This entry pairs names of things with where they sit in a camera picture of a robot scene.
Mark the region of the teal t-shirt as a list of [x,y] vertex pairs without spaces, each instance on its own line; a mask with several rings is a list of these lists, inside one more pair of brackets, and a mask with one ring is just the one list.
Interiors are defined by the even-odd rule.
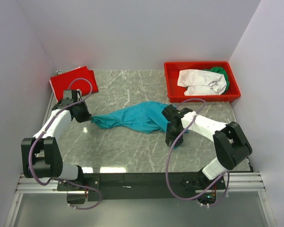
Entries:
[[141,102],[108,114],[94,115],[91,122],[101,129],[126,127],[145,134],[161,131],[168,135],[169,121],[162,114],[167,106],[156,101]]

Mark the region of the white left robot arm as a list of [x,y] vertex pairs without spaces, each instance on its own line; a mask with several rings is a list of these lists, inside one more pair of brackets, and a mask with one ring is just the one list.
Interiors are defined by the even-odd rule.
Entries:
[[21,142],[23,174],[26,178],[33,178],[42,186],[52,180],[68,180],[74,190],[84,187],[82,168],[64,163],[58,145],[63,131],[72,120],[87,122],[91,120],[91,114],[81,92],[67,89],[40,131]]

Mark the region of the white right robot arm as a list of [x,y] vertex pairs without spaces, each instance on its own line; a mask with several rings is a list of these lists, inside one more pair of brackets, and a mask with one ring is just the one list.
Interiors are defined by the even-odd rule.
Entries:
[[234,169],[252,154],[252,147],[237,122],[214,121],[189,108],[178,110],[173,105],[165,107],[162,114],[168,121],[165,142],[170,150],[183,143],[183,135],[187,131],[195,132],[214,143],[216,157],[198,171],[193,180],[201,188],[210,188],[218,176]]

